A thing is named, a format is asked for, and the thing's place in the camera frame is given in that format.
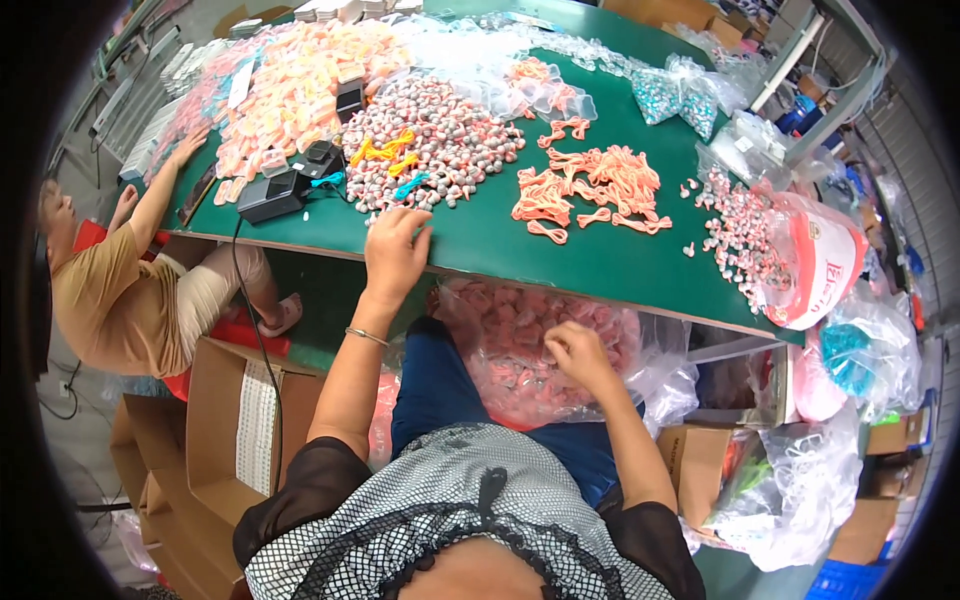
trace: silver bangle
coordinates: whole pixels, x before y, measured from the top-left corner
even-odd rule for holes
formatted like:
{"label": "silver bangle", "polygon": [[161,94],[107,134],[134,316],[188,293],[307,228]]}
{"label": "silver bangle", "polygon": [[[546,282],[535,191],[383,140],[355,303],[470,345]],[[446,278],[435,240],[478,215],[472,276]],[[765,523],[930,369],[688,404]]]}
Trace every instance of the silver bangle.
{"label": "silver bangle", "polygon": [[347,327],[346,329],[344,329],[344,331],[345,331],[346,333],[352,333],[353,335],[359,335],[359,336],[362,337],[362,338],[367,338],[367,339],[370,339],[370,340],[374,340],[375,342],[377,342],[380,346],[382,346],[382,347],[384,347],[384,348],[389,348],[389,347],[390,347],[390,342],[387,342],[386,340],[381,340],[380,338],[378,338],[378,337],[376,337],[376,336],[372,336],[371,334],[367,333],[367,332],[364,331],[363,329],[354,329],[353,327]]}

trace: woman's hand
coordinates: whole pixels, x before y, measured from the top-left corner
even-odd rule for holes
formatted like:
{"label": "woman's hand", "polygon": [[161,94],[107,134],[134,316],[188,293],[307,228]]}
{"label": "woman's hand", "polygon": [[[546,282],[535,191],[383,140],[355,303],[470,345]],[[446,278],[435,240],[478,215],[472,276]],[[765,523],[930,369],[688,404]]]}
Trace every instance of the woman's hand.
{"label": "woman's hand", "polygon": [[417,283],[426,266],[433,215],[425,210],[394,208],[381,213],[367,233],[364,260],[367,289],[364,295],[394,311]]}
{"label": "woman's hand", "polygon": [[140,196],[136,193],[136,188],[132,184],[128,184],[123,193],[120,194],[120,200],[117,201],[112,222],[120,224],[125,221],[138,200],[140,200]]}
{"label": "woman's hand", "polygon": [[177,170],[182,169],[183,165],[186,164],[186,161],[190,159],[193,153],[197,152],[197,149],[206,143],[206,134],[206,131],[199,130],[187,135],[180,141],[180,144],[178,144],[177,148],[170,154],[170,157],[167,158],[167,162],[177,167]]}
{"label": "woman's hand", "polygon": [[553,353],[557,366],[566,376],[598,399],[605,396],[603,392],[612,382],[623,385],[596,331],[567,321],[547,330],[543,344]]}

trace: blue pants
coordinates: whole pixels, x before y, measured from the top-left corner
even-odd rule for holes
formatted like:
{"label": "blue pants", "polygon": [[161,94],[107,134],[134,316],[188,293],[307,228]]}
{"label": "blue pants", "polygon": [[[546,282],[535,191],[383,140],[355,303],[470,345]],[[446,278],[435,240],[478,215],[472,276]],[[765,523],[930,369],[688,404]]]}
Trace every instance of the blue pants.
{"label": "blue pants", "polygon": [[[403,378],[391,427],[391,460],[419,436],[459,422],[494,421],[446,326],[420,317],[407,330]],[[618,482],[605,423],[550,423],[526,435],[557,456],[591,507],[596,508]]]}

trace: green workbench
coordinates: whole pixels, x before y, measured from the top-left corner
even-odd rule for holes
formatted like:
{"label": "green workbench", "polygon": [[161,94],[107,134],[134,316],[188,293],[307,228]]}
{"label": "green workbench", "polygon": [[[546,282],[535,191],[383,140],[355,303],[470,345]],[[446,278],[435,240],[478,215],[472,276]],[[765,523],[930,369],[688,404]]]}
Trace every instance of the green workbench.
{"label": "green workbench", "polygon": [[[428,12],[451,6],[458,15],[522,10],[510,0],[458,2],[426,0]],[[699,49],[672,35],[638,25],[612,12],[574,2],[537,0],[524,3],[526,11],[536,9],[539,17],[557,23],[572,35],[585,39],[598,37],[613,50],[656,66],[663,66],[671,53],[692,56],[709,66]],[[518,169],[547,168],[546,152],[536,140],[549,134],[548,124],[537,119],[518,119],[524,129],[527,147],[519,160],[504,165],[503,173],[488,177],[478,185],[470,202],[459,202],[455,209],[438,204],[432,225],[434,242],[429,268],[439,273],[468,273],[504,280],[566,290],[578,295],[632,305],[641,310],[680,317],[702,324],[718,325],[763,337],[778,337],[797,343],[802,335],[780,329],[762,314],[751,314],[746,299],[717,273],[712,253],[697,251],[693,258],[682,248],[694,242],[699,248],[705,238],[704,222],[708,214],[695,208],[692,198],[680,198],[680,185],[696,178],[696,133],[680,117],[649,127],[636,107],[630,83],[599,69],[588,72],[567,57],[535,49],[532,55],[557,63],[564,80],[592,94],[598,118],[587,130],[584,141],[571,136],[555,142],[564,153],[590,148],[626,145],[645,152],[651,167],[660,174],[657,212],[669,216],[673,228],[656,235],[639,233],[626,227],[597,223],[579,229],[568,227],[569,240],[558,246],[545,236],[527,232],[526,224],[514,221],[511,208],[519,190]],[[715,129],[727,121],[722,114]],[[207,165],[215,159],[220,139],[212,133],[207,143],[184,170],[174,192],[170,212],[162,228],[171,233],[219,240],[229,239],[236,227],[232,206],[214,206],[212,192],[197,209],[187,228],[180,225],[175,210]],[[366,228],[365,215],[345,204],[332,191],[318,192],[307,206],[309,220],[301,213],[290,214],[252,226],[244,223],[239,239],[264,247],[309,252],[362,260]],[[571,200],[572,214],[592,213],[596,206],[579,196]]]}

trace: tan t-shirt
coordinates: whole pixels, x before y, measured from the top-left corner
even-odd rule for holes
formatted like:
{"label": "tan t-shirt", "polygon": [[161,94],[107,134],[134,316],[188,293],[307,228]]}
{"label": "tan t-shirt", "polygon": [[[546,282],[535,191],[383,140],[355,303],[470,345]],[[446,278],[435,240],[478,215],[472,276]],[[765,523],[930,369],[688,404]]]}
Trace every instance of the tan t-shirt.
{"label": "tan t-shirt", "polygon": [[57,325],[90,367],[160,378],[190,366],[177,325],[177,272],[139,260],[129,223],[74,254],[52,280]]}

